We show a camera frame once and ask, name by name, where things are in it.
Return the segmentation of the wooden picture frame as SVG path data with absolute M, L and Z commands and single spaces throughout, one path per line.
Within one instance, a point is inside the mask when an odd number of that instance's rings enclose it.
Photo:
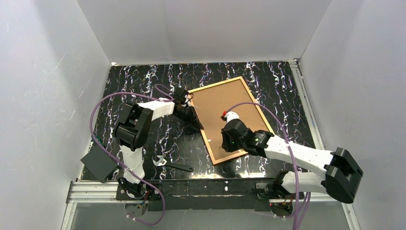
M 261 108 L 242 77 L 237 77 L 191 90 L 194 97 L 191 104 L 204 127 L 201 130 L 209 156 L 214 165 L 250 154 L 264 157 L 267 141 L 275 134 Z M 251 136 L 246 139 L 245 149 L 226 152 L 222 148 L 221 130 L 226 122 L 221 119 L 224 111 L 239 115 Z

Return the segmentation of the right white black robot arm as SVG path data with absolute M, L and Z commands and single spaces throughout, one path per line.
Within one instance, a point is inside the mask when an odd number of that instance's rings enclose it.
M 306 172 L 280 173 L 273 190 L 287 194 L 325 193 L 342 203 L 354 202 L 363 171 L 348 150 L 328 151 L 286 143 L 271 132 L 252 131 L 239 119 L 227 122 L 221 134 L 222 148 L 227 152 L 244 150 L 250 155 L 291 162 L 306 169 Z

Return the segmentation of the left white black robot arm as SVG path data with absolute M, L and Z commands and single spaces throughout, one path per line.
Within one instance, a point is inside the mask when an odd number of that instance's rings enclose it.
M 143 169 L 143 146 L 148 139 L 151 123 L 155 119 L 174 115 L 191 132 L 199 132 L 203 125 L 190 100 L 192 94 L 178 87 L 170 98 L 159 98 L 147 103 L 127 103 L 119 115 L 113 134 L 123 155 L 124 174 L 118 179 L 121 188 L 135 199 L 146 193 Z

